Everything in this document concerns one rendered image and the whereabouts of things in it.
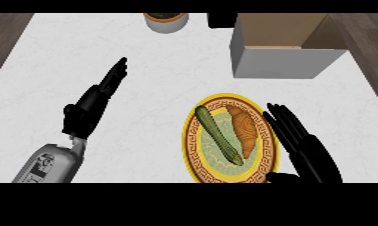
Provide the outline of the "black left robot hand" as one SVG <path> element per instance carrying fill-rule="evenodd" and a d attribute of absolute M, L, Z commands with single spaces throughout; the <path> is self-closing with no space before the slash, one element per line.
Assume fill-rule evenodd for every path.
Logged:
<path fill-rule="evenodd" d="M 108 102 L 128 76 L 128 58 L 123 57 L 110 69 L 99 84 L 85 92 L 76 104 L 64 108 L 63 132 L 88 139 L 99 124 Z"/>

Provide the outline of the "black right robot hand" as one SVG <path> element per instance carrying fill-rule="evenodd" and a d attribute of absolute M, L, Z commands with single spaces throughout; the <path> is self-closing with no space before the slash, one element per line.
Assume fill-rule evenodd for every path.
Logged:
<path fill-rule="evenodd" d="M 331 154 L 288 107 L 269 103 L 263 116 L 297 171 L 296 174 L 269 172 L 268 181 L 272 183 L 340 184 L 343 177 Z"/>

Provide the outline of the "yellow patterned plate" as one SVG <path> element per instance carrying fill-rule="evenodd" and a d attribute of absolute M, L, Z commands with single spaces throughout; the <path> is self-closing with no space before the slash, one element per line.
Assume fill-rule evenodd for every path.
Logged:
<path fill-rule="evenodd" d="M 235 116 L 229 113 L 229 106 L 249 115 L 249 126 L 256 127 L 256 140 L 249 158 L 243 159 L 243 165 L 235 165 L 222 154 L 192 108 L 182 132 L 184 159 L 192 178 L 201 183 L 266 183 L 266 174 L 278 170 L 280 144 L 263 117 L 263 109 L 249 98 L 232 93 L 209 96 L 197 106 L 209 109 L 221 133 L 240 155 L 244 142 L 235 131 Z"/>

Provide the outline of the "green squash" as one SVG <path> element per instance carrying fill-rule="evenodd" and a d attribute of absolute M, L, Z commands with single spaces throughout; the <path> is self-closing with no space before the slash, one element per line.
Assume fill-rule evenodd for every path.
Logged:
<path fill-rule="evenodd" d="M 234 148 L 234 146 L 231 145 L 231 143 L 228 142 L 228 140 L 224 136 L 224 133 L 219 129 L 216 120 L 212 116 L 212 113 L 204 105 L 200 105 L 195 108 L 195 116 L 197 116 L 197 119 L 198 119 L 207 133 L 210 134 L 210 136 L 218 144 L 218 147 L 222 151 L 222 154 L 224 154 L 226 160 L 232 164 L 243 166 L 244 161 L 243 161 L 241 155 L 240 155 L 237 149 Z"/>

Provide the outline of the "open cardboard box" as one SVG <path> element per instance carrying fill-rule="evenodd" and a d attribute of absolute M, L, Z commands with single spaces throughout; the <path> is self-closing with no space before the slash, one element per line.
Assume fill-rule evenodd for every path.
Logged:
<path fill-rule="evenodd" d="M 328 13 L 240 13 L 229 49 L 252 79 L 314 79 L 349 50 Z"/>

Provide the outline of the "brown croissant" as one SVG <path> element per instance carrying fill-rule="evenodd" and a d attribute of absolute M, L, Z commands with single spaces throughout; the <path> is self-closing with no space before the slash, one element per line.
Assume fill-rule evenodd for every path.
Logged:
<path fill-rule="evenodd" d="M 234 131 L 243 146 L 243 157 L 244 159 L 249 159 L 259 136 L 256 123 L 246 110 L 231 105 L 226 106 L 226 109 L 232 116 Z"/>

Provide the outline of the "grey pot with plant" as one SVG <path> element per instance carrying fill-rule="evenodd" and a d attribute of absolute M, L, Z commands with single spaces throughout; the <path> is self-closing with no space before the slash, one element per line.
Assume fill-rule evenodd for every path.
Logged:
<path fill-rule="evenodd" d="M 190 20 L 188 13 L 179 13 L 170 18 L 157 18 L 150 13 L 145 13 L 144 16 L 148 27 L 161 34 L 178 32 L 185 27 Z"/>

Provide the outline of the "black block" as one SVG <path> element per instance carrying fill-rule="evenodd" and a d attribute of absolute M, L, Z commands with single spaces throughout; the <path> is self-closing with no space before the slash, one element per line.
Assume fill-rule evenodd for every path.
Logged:
<path fill-rule="evenodd" d="M 237 13 L 209 13 L 209 27 L 212 29 L 218 28 L 234 28 L 237 23 L 238 14 Z"/>

